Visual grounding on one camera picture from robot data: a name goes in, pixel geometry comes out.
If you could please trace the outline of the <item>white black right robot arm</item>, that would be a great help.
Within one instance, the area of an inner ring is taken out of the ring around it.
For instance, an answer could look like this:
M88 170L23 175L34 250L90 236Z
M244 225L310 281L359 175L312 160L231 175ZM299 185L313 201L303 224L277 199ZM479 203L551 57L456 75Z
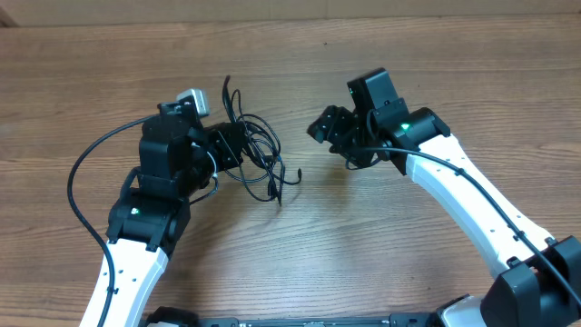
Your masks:
M389 73L349 81L355 107L328 106L308 127L349 169L391 162L426 190L477 248L494 280L434 312L392 314L391 326L569 326L580 319L580 242L529 220L470 161L431 109L411 112Z

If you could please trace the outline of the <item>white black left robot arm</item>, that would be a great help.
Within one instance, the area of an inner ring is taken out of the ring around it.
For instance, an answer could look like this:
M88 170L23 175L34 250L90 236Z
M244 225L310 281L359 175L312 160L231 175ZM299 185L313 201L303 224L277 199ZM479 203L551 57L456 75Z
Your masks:
M136 326L191 219L192 195L241 163L240 122L202 125L191 100L139 121L140 163L108 216L105 252L83 326Z

